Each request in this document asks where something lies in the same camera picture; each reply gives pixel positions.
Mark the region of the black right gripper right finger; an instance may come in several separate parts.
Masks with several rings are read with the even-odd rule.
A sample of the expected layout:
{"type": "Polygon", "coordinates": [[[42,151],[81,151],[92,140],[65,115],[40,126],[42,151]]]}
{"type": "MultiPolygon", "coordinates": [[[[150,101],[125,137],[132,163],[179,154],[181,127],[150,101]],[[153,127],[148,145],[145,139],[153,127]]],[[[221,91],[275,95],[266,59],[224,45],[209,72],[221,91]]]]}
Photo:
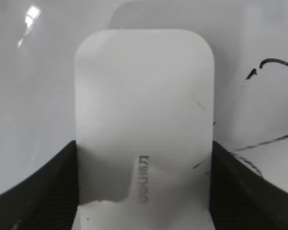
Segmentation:
{"type": "Polygon", "coordinates": [[[288,193],[215,141],[209,211],[217,230],[288,230],[288,193]]]}

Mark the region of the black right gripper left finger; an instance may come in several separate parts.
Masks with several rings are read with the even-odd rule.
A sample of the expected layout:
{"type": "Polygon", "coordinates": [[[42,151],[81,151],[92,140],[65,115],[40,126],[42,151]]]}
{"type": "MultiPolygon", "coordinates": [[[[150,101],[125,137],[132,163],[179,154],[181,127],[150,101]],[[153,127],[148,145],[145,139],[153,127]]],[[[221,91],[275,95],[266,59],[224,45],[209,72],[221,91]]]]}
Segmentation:
{"type": "Polygon", "coordinates": [[[0,195],[0,230],[70,230],[78,205],[77,147],[72,140],[0,195]]]}

